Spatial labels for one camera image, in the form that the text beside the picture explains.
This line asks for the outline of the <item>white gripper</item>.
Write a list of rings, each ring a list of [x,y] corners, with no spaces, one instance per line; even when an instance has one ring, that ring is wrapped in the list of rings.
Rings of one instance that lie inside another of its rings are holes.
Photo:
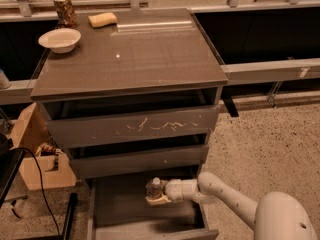
[[[182,181],[180,179],[172,179],[170,181],[161,180],[161,185],[165,188],[165,194],[158,198],[146,197],[146,201],[151,206],[164,205],[167,203],[178,202],[183,200]]]

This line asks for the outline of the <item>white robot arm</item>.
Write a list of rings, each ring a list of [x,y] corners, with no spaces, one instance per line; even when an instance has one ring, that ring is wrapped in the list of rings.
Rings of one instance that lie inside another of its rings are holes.
[[[267,193],[256,202],[210,172],[187,180],[155,177],[146,184],[146,200],[150,205],[184,200],[200,204],[213,197],[219,198],[250,227],[254,240],[318,240],[305,208],[283,192]]]

